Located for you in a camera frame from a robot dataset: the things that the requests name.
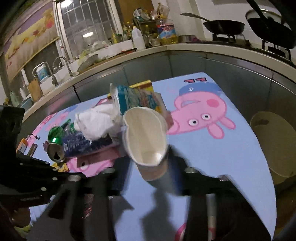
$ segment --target peppa pig tablecloth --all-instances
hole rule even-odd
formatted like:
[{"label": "peppa pig tablecloth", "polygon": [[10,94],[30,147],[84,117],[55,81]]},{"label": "peppa pig tablecloth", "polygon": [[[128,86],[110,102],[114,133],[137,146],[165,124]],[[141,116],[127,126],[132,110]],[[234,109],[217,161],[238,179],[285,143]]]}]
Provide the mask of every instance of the peppa pig tablecloth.
[{"label": "peppa pig tablecloth", "polygon": [[[168,130],[169,144],[188,163],[204,174],[230,175],[237,188],[257,212],[273,237],[276,224],[276,199],[272,178],[257,138],[243,116],[219,86],[205,73],[179,76],[152,83],[162,95],[174,121]],[[79,103],[45,118],[29,142],[37,143],[35,158],[52,161],[43,150],[51,127],[74,120],[75,113],[106,101],[106,96]],[[120,148],[96,156],[76,158],[67,164],[73,172],[93,176],[123,153]],[[177,241],[185,228],[188,197],[174,193],[165,174],[159,180],[143,180],[133,166],[128,189],[113,198],[113,217],[118,241]],[[32,207],[36,219],[45,208]]]}]

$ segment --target metal faucet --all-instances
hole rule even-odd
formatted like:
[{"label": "metal faucet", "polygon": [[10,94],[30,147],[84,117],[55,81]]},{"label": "metal faucet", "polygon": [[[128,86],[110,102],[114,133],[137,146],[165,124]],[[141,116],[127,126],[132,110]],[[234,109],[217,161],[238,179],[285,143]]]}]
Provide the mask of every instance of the metal faucet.
[{"label": "metal faucet", "polygon": [[70,75],[70,77],[73,77],[73,74],[72,74],[72,72],[71,72],[71,70],[70,70],[70,67],[69,67],[69,64],[68,64],[68,61],[66,60],[66,58],[65,58],[64,56],[58,56],[58,57],[56,57],[56,59],[54,60],[54,63],[55,63],[55,61],[56,61],[58,58],[62,58],[62,59],[65,60],[65,62],[66,62],[66,66],[67,66],[67,68],[68,68],[69,75]]},{"label": "metal faucet", "polygon": [[32,71],[32,75],[33,75],[33,77],[35,77],[35,75],[34,75],[34,71],[35,71],[35,69],[37,69],[37,68],[38,68],[39,66],[41,66],[42,64],[46,64],[46,65],[47,65],[47,68],[48,68],[48,70],[49,70],[49,72],[50,72],[50,75],[52,76],[52,84],[55,85],[55,86],[58,86],[59,83],[58,83],[56,77],[54,76],[54,74],[52,73],[52,70],[50,69],[49,64],[48,64],[47,62],[42,62],[42,63],[38,64],[38,65],[33,69],[33,71]]}]

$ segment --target trash bin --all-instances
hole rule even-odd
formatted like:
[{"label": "trash bin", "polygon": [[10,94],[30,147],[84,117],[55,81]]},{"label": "trash bin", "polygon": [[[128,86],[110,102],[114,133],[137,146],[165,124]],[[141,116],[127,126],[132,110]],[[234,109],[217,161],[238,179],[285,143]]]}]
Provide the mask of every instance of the trash bin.
[{"label": "trash bin", "polygon": [[296,131],[281,116],[259,111],[250,122],[266,157],[274,185],[296,175]]}]

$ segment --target brown wooden panel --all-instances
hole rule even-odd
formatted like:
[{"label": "brown wooden panel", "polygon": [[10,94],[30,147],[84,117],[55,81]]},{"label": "brown wooden panel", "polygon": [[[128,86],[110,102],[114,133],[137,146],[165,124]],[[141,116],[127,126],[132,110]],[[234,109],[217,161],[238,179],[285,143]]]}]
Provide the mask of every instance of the brown wooden panel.
[{"label": "brown wooden panel", "polygon": [[139,7],[150,12],[153,9],[151,0],[118,0],[124,22],[133,22],[133,11]]}]

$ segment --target white plastic jug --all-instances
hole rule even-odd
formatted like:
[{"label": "white plastic jug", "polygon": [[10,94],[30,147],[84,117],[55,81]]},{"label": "white plastic jug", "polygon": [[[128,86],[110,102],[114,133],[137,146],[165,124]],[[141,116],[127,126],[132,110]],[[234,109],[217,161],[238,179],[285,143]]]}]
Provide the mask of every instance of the white plastic jug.
[{"label": "white plastic jug", "polygon": [[133,43],[135,44],[135,47],[137,48],[137,50],[146,49],[141,30],[139,30],[136,26],[133,26],[131,35],[133,37]]},{"label": "white plastic jug", "polygon": [[127,126],[125,149],[137,164],[144,180],[160,178],[167,170],[167,125],[161,114],[146,107],[134,107],[123,115]]}]

